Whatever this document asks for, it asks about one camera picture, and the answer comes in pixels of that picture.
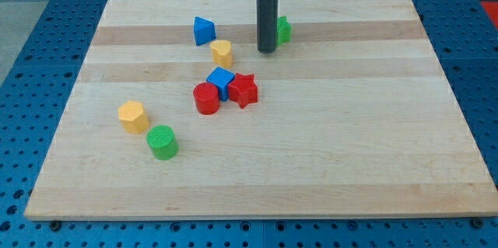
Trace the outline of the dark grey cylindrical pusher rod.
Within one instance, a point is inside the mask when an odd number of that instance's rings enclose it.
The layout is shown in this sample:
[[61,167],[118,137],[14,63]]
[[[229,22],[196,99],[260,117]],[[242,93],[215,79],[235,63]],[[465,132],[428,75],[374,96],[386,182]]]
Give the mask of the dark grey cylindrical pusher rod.
[[263,54],[271,54],[277,47],[278,0],[256,0],[257,44]]

